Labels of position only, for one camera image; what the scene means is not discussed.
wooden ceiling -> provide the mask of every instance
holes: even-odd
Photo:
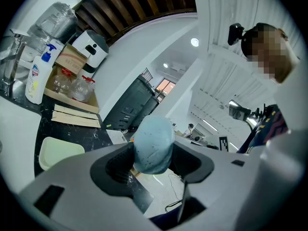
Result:
[[[93,29],[112,45],[132,28],[167,15],[196,12],[195,0],[82,0],[78,30]]]

ear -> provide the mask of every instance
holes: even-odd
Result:
[[[278,28],[277,30],[281,33],[281,36],[284,38],[285,41],[289,41],[288,36],[281,28]]]

blue soap bar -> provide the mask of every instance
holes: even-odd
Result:
[[[149,115],[134,136],[134,168],[144,174],[162,174],[171,163],[174,131],[171,122]]]

